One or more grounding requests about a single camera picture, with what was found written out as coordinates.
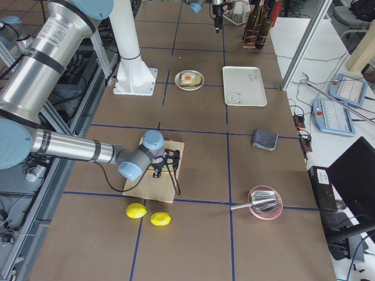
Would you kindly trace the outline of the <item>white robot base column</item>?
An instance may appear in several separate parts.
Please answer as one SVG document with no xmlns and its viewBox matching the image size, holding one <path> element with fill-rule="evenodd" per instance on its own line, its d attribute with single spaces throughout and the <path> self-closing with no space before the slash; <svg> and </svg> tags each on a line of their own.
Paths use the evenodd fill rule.
<svg viewBox="0 0 375 281">
<path fill-rule="evenodd" d="M 110 22 L 121 59 L 114 94 L 152 96 L 158 70 L 142 60 L 131 2 L 114 1 Z"/>
</svg>

